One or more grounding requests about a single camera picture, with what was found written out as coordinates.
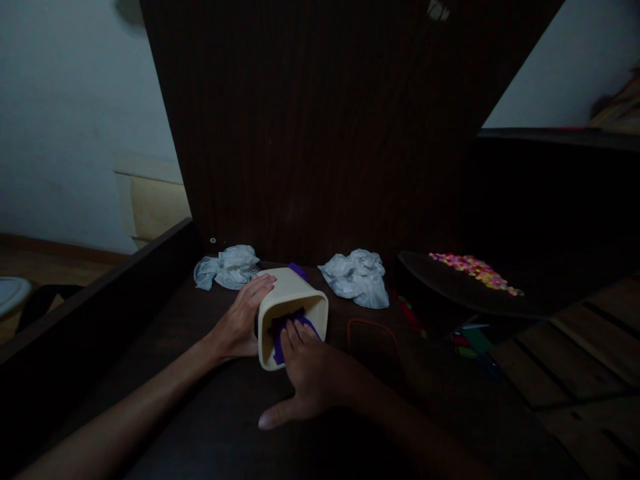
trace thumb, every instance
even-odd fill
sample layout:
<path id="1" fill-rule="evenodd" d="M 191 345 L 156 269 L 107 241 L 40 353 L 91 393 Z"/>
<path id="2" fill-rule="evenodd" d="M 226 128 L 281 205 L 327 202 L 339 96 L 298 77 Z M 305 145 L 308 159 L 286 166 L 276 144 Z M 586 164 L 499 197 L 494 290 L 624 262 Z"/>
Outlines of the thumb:
<path id="1" fill-rule="evenodd" d="M 260 415 L 258 428 L 260 430 L 271 430 L 286 422 L 294 420 L 296 416 L 295 397 L 276 403 L 270 409 Z"/>

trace wooden floor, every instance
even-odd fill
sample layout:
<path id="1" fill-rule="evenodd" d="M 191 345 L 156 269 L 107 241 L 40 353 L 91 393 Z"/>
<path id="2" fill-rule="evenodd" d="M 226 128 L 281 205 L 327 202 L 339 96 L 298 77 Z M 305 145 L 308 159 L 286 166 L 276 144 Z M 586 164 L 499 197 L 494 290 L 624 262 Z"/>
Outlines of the wooden floor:
<path id="1" fill-rule="evenodd" d="M 39 285 L 68 284 L 87 286 L 108 272 L 112 265 L 44 255 L 0 247 L 0 277 L 21 277 Z M 21 308 L 0 319 L 0 344 L 12 338 L 20 320 Z"/>
<path id="2" fill-rule="evenodd" d="M 638 279 L 624 279 L 490 354 L 589 478 L 639 478 Z"/>

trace hand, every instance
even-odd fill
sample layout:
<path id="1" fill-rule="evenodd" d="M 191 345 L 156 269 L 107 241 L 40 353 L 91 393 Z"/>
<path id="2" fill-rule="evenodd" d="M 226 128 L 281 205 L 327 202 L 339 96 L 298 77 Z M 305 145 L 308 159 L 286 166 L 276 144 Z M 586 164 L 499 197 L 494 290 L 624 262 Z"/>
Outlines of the hand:
<path id="1" fill-rule="evenodd" d="M 346 353 L 323 343 L 308 325 L 287 322 L 280 334 L 289 380 L 295 387 L 292 399 L 266 410 L 258 422 L 271 430 L 290 420 L 306 420 L 338 405 L 348 405 L 356 380 L 369 372 Z"/>
<path id="2" fill-rule="evenodd" d="M 238 293 L 229 310 L 205 337 L 213 343 L 216 355 L 225 359 L 258 355 L 258 339 L 253 332 L 253 321 L 260 303 L 273 289 L 276 278 L 261 275 L 252 278 Z"/>

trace dark wooden table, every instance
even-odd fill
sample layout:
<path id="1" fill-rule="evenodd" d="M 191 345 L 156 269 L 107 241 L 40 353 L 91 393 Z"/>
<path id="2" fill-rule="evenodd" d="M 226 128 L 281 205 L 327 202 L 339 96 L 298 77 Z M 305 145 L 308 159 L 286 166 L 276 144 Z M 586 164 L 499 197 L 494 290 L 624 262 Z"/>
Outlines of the dark wooden table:
<path id="1" fill-rule="evenodd" d="M 263 263 L 262 268 L 282 266 Z M 506 386 L 481 377 L 474 364 L 414 334 L 394 302 L 374 311 L 338 298 L 316 268 L 309 282 L 329 298 L 327 342 L 346 349 L 348 319 L 390 328 L 400 345 L 412 401 L 454 432 L 472 454 L 504 476 L 580 476 L 572 460 Z M 213 328 L 236 292 L 214 283 L 196 289 L 189 277 L 145 326 L 48 445 L 124 398 Z M 346 472 L 404 475 L 408 468 L 384 432 L 355 414 L 334 410 L 271 432 L 260 414 L 293 393 L 284 370 L 257 359 L 231 362 L 206 376 L 123 470 L 127 478 L 300 478 Z"/>

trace plastic container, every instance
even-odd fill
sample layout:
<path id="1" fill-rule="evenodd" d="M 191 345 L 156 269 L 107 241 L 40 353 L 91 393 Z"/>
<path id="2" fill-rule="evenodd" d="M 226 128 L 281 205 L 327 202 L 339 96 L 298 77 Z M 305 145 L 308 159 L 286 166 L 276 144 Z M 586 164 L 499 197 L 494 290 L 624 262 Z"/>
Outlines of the plastic container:
<path id="1" fill-rule="evenodd" d="M 324 293 L 314 289 L 288 267 L 262 270 L 258 275 L 267 273 L 276 277 L 277 281 L 258 310 L 258 358 L 264 370 L 272 371 L 284 368 L 285 364 L 278 365 L 273 358 L 275 348 L 269 334 L 271 321 L 303 307 L 306 318 L 324 341 L 327 336 L 329 301 Z"/>

